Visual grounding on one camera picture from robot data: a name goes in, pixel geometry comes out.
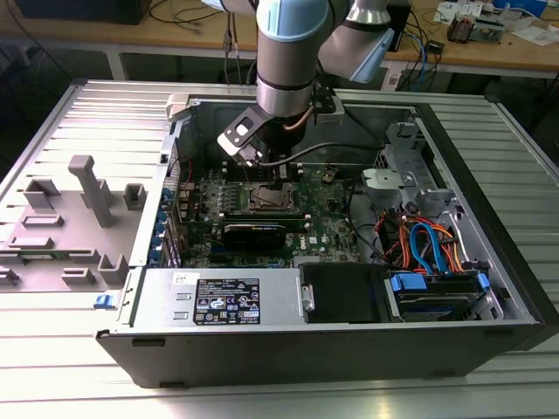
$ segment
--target floor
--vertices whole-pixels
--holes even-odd
[[[111,72],[103,54],[98,52],[51,51],[52,56],[76,79],[111,79]],[[27,68],[9,65],[0,57],[0,178],[10,169],[57,103],[68,85],[67,77],[40,50],[29,50],[31,65]],[[184,81],[216,83],[224,81],[223,61],[219,58],[182,58],[183,71],[177,70],[176,58],[171,56],[127,54],[125,56],[131,79],[145,81]],[[242,63],[248,68],[249,62]],[[367,85],[340,81],[339,87],[380,89],[384,69]],[[230,80],[238,82],[231,63]],[[433,83],[418,88],[433,93],[497,95],[514,117],[526,128],[534,115],[542,115],[539,103],[545,92],[543,80],[523,78],[488,78],[469,74],[439,73]],[[543,150],[559,163],[559,100],[533,130],[532,135]]]

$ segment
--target motherboard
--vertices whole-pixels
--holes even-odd
[[[269,182],[257,169],[210,170],[183,183],[183,267],[296,267],[358,262],[345,217],[347,190],[334,170]]]

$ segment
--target black plastic cover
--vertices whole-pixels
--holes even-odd
[[[388,272],[376,264],[301,264],[301,284],[312,287],[308,323],[390,322],[384,287]]]

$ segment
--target black cable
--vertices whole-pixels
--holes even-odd
[[[433,83],[435,82],[435,78],[437,77],[438,63],[440,62],[441,59],[441,54],[437,55],[433,53],[433,55],[435,55],[435,66],[433,66],[435,68],[435,71],[433,72],[433,75],[431,76],[431,80],[429,81],[429,87],[427,87],[427,92],[430,92],[431,88],[433,87]]]
[[[0,160],[3,161],[4,163],[10,165],[10,167],[12,167],[15,164],[15,163],[9,161],[8,159],[6,159],[5,157],[2,157],[1,155],[0,155]]]
[[[35,43],[35,45],[37,45],[41,50],[43,50],[43,52],[46,54],[46,56],[48,58],[51,59],[52,63],[58,67],[58,69],[65,74],[65,76],[69,79],[72,80],[72,76],[70,75],[69,72],[67,72],[64,67],[62,65],[59,64],[59,62],[54,59],[52,57],[52,55],[24,28],[24,26],[19,22],[19,20],[17,20],[16,14],[14,13],[14,10],[11,8],[10,6],[10,0],[5,0],[6,3],[6,7],[8,8],[8,12],[10,13],[11,18],[14,20],[14,22],[16,23],[17,26],[19,26],[19,29],[21,29],[23,31],[23,33],[31,40]]]
[[[237,37],[237,21],[235,19],[235,14],[231,14],[232,23],[233,23],[233,43],[235,44],[235,56],[237,57],[237,75],[238,75],[238,83],[240,85],[243,84],[243,77],[241,76],[241,60],[238,56],[238,37]]]
[[[259,166],[261,166],[263,168],[276,168],[278,166],[288,164],[289,162],[291,162],[295,159],[298,159],[298,158],[302,157],[303,155],[308,155],[309,153],[311,153],[315,150],[318,150],[319,148],[325,148],[325,147],[347,147],[347,148],[357,148],[359,150],[370,150],[370,151],[382,150],[382,148],[379,148],[379,147],[363,146],[361,144],[348,144],[348,143],[345,143],[345,142],[322,142],[321,144],[316,144],[312,147],[305,148],[304,150],[300,151],[299,153],[295,153],[291,157],[288,157],[284,160],[272,161],[270,163],[260,162]]]
[[[252,61],[252,64],[248,69],[248,73],[246,74],[246,80],[245,80],[246,85],[251,85],[252,84],[252,73],[254,71],[254,68],[256,67],[257,60],[258,60],[258,57],[256,57],[254,59],[254,61]]]
[[[232,41],[231,41],[231,13],[227,13],[227,24],[225,26],[224,33],[224,73],[225,73],[225,83],[230,84],[229,73],[227,69],[227,63],[229,62],[229,53],[231,52]]]
[[[219,13],[221,13],[221,11],[215,11],[215,12],[209,13],[209,14],[207,14],[207,15],[205,15],[205,16],[195,17],[195,18],[188,19],[188,20],[184,20],[184,19],[181,19],[181,18],[178,17],[181,13],[184,13],[185,11],[189,11],[189,10],[201,10],[201,9],[205,9],[205,8],[206,8],[206,6],[204,6],[204,7],[197,6],[197,7],[187,8],[187,9],[181,9],[180,11],[178,11],[178,12],[176,13],[176,15],[173,16],[173,18],[174,18],[175,20],[167,20],[167,19],[163,19],[163,18],[157,17],[157,16],[155,15],[155,13],[154,13],[154,10],[155,10],[157,7],[161,6],[163,3],[167,3],[168,1],[169,1],[169,0],[160,0],[160,1],[157,2],[156,4],[152,5],[152,6],[149,8],[149,12],[148,12],[149,15],[151,16],[151,18],[153,18],[153,19],[156,20],[157,22],[162,22],[162,23],[164,23],[164,24],[191,24],[191,23],[193,23],[193,22],[198,22],[198,21],[200,21],[200,20],[204,20],[204,19],[207,19],[208,17],[216,16],[216,15],[218,15]]]
[[[373,227],[375,227],[375,226],[376,226],[376,224],[373,224],[373,223],[365,223],[365,224],[361,224],[359,227],[357,227],[357,229],[360,230],[360,229],[362,229],[363,227],[370,227],[370,228],[373,228]]]
[[[351,192],[349,192],[349,198],[348,198],[348,224],[349,224],[349,228],[355,233],[355,236],[359,240],[361,240],[364,244],[366,244],[367,247],[369,247],[379,258],[382,258],[383,257],[382,252],[380,252],[375,246],[373,246],[373,244],[369,240],[367,240],[365,237],[363,237],[359,233],[359,231],[358,231],[359,229],[357,229],[355,227],[355,225],[353,224],[353,220],[351,219],[351,201],[353,200],[353,195],[355,194],[355,189],[357,188],[357,184],[359,183],[359,181],[361,181],[361,177],[359,177],[355,181],[355,183],[353,185],[353,188],[351,189]]]
[[[416,29],[419,32],[419,41],[421,42],[422,46],[425,48],[425,53],[426,53],[426,46],[429,43],[429,37],[427,36],[427,32],[425,32],[424,29],[422,29],[419,26],[419,20],[418,20],[418,16],[415,14],[415,12],[412,10],[411,11],[411,15],[414,18],[414,20],[416,21],[416,24],[410,24],[407,23],[406,26],[410,26],[411,28]],[[421,61],[421,51],[418,51],[418,59],[416,60],[416,62],[414,63],[413,67],[411,68],[410,72],[408,72],[408,74],[404,77],[404,80],[402,81],[402,83],[400,84],[400,86],[398,86],[396,88],[396,91],[399,92],[400,90],[402,90],[404,88],[404,86],[407,84],[408,88],[411,86],[411,76],[413,74],[413,72],[415,72],[416,68],[418,67],[419,62]],[[413,81],[417,81],[419,78],[419,76],[417,76]]]

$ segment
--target side panel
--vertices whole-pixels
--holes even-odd
[[[466,199],[472,209],[481,229],[503,264],[508,276],[513,281],[514,286],[521,294],[524,303],[532,315],[547,326],[521,347],[517,347],[517,349],[531,349],[559,332],[559,313],[557,313],[534,273],[530,270],[528,263],[514,244],[507,229],[497,217],[495,210],[473,178],[470,169],[452,144],[448,133],[431,107],[419,105],[418,113],[436,146],[436,150],[433,150],[433,152],[440,156],[452,171],[452,177],[458,185],[459,193]]]
[[[466,375],[532,327],[333,333],[109,335],[97,341],[144,388]]]

